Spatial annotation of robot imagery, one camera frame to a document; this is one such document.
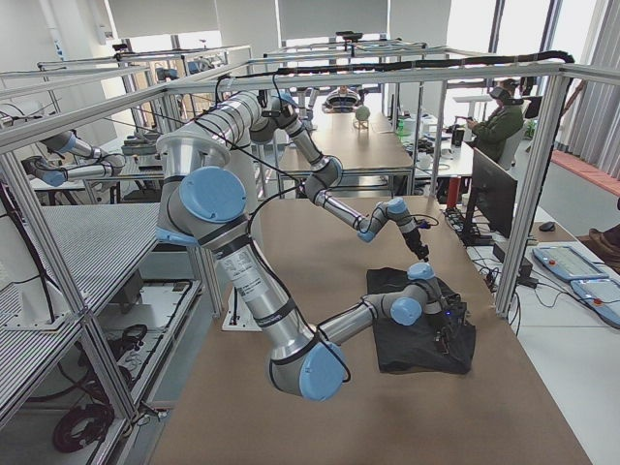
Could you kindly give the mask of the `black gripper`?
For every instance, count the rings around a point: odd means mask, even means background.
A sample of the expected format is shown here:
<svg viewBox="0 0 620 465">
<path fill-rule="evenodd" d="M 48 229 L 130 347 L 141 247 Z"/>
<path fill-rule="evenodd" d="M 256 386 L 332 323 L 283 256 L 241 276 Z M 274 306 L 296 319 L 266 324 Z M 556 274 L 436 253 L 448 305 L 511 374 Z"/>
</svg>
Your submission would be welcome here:
<svg viewBox="0 0 620 465">
<path fill-rule="evenodd" d="M 440 339 L 455 338 L 468 324 L 467 310 L 467 303 L 464 301 L 448 305 L 442 312 L 441 327 L 436 335 Z"/>
<path fill-rule="evenodd" d="M 429 247 L 423 243 L 419 231 L 406 232 L 405 243 L 417 257 L 421 257 L 422 262 L 429 260 Z"/>
</svg>

